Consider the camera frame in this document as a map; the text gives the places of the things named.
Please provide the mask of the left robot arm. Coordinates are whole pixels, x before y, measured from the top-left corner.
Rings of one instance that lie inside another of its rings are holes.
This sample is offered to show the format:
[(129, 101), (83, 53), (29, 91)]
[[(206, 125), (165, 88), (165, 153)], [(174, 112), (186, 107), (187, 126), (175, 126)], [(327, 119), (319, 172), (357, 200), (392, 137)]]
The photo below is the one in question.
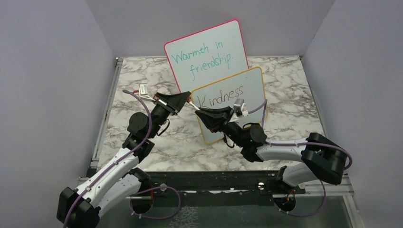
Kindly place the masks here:
[(84, 183), (66, 187), (59, 196), (57, 219), (65, 228), (95, 228), (101, 217), (115, 204), (134, 192), (144, 195), (149, 190), (146, 173), (137, 165), (154, 147), (150, 140), (158, 135), (169, 116), (177, 115), (191, 93), (173, 95), (123, 91), (133, 96), (145, 109), (129, 119), (129, 135), (106, 166)]

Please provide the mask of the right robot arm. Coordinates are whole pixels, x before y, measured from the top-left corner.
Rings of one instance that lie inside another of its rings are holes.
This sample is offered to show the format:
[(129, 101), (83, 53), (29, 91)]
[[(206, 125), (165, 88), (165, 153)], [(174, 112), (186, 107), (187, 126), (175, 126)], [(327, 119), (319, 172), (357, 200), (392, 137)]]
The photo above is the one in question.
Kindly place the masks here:
[(293, 187), (313, 180), (338, 185), (344, 171), (351, 167), (352, 157), (342, 147), (319, 133), (293, 141), (270, 141), (259, 123), (239, 126), (234, 120), (233, 108), (198, 108), (197, 117), (212, 133), (222, 133), (241, 148), (249, 162), (284, 160), (297, 162), (280, 168), (274, 187), (286, 193)]

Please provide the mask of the white rainbow marker pen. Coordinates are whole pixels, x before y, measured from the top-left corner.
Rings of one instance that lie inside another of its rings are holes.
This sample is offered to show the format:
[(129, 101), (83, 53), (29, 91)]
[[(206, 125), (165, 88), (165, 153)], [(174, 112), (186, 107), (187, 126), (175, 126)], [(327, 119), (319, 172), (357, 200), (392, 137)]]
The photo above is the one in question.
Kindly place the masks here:
[(189, 102), (189, 104), (195, 109), (195, 110), (200, 110), (199, 107), (197, 107), (193, 102)]

